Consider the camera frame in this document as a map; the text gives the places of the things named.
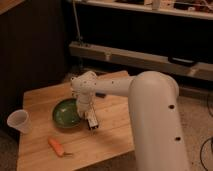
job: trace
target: white cup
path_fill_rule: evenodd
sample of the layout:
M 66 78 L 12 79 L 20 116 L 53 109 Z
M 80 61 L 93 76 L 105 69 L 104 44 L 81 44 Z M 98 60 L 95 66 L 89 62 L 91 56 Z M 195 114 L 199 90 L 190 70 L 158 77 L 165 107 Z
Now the white cup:
M 29 114 L 23 109 L 16 110 L 11 113 L 7 118 L 7 125 L 24 134 L 29 133 L 32 128 Z

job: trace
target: carrot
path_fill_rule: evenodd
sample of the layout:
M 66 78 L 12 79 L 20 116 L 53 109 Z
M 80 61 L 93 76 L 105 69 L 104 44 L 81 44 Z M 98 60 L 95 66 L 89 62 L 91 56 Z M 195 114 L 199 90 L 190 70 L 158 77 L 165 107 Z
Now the carrot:
M 59 157 L 64 156 L 65 154 L 64 148 L 57 140 L 53 138 L 48 138 L 48 143 Z

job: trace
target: black surface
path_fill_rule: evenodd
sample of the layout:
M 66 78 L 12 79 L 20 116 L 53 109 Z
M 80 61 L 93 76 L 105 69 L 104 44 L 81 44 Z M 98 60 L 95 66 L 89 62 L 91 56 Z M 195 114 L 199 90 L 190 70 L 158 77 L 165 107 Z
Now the black surface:
M 60 0 L 30 0 L 0 15 L 0 128 L 27 90 L 58 83 L 66 71 Z

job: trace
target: black cable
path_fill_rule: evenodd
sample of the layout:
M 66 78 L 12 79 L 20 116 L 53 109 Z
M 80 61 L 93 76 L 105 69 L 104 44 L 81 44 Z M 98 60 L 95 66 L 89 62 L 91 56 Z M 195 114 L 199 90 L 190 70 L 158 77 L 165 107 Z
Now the black cable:
M 210 97 L 211 97 L 211 91 L 210 91 L 210 92 L 208 93 L 208 95 L 207 95 L 206 104 L 207 104 L 207 108 L 208 108 L 208 111 L 209 111 L 209 115 L 210 115 L 211 117 L 213 117 L 213 113 L 212 113 L 212 111 L 211 111 L 211 106 L 210 106 L 210 103 L 209 103 Z
M 204 148 L 204 146 L 205 146 L 206 143 L 209 142 L 209 141 L 211 141 L 211 151 L 212 151 L 212 155 L 213 155 L 213 137 L 210 137 L 210 138 L 208 138 L 207 140 L 205 140 L 205 141 L 203 142 L 203 144 L 201 145 L 201 148 L 200 148 L 200 163 L 201 163 L 201 165 L 203 166 L 203 168 L 205 169 L 205 171 L 209 171 L 209 170 L 206 168 L 205 164 L 203 163 L 202 153 L 203 153 L 203 148 Z

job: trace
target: wooden tabletop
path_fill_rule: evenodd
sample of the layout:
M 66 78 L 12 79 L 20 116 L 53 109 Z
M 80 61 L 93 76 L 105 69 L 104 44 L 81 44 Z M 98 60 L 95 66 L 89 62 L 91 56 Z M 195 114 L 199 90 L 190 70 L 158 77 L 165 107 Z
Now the wooden tabletop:
M 106 74 L 99 78 L 128 76 L 126 71 Z M 28 91 L 23 108 L 33 124 L 29 134 L 20 137 L 18 171 L 70 171 L 134 150 L 126 97 L 107 95 L 95 97 L 94 108 L 99 128 L 88 129 L 86 122 L 70 129 L 59 129 L 52 121 L 52 111 L 60 101 L 70 98 L 70 84 Z M 56 138 L 72 157 L 58 157 L 47 138 Z
M 25 0 L 0 0 L 0 15 L 24 1 Z

